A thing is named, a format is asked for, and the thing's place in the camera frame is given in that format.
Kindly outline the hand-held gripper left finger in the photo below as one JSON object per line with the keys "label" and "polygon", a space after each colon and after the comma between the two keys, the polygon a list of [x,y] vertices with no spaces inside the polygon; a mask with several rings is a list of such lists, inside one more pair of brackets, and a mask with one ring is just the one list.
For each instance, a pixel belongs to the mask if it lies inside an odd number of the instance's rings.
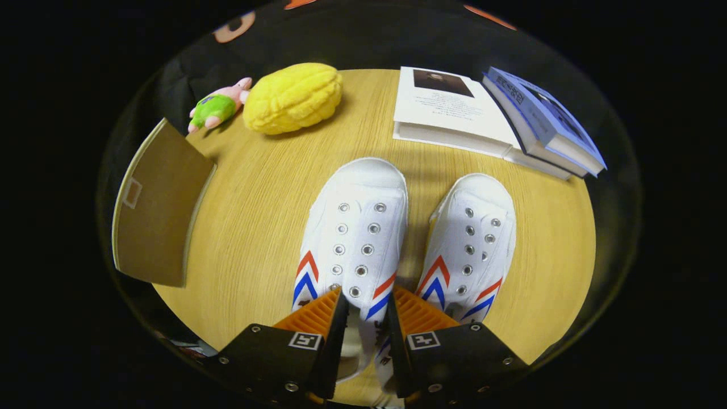
{"label": "hand-held gripper left finger", "polygon": [[273,326],[247,326],[207,373],[263,406],[324,406],[333,398],[349,305],[340,288]]}

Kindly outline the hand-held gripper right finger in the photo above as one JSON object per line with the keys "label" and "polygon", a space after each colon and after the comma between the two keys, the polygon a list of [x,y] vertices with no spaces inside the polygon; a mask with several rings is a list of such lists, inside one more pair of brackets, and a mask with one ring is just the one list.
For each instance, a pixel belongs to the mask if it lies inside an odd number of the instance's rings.
{"label": "hand-held gripper right finger", "polygon": [[472,406],[530,373],[485,324],[458,323],[403,287],[387,313],[396,393],[408,406]]}

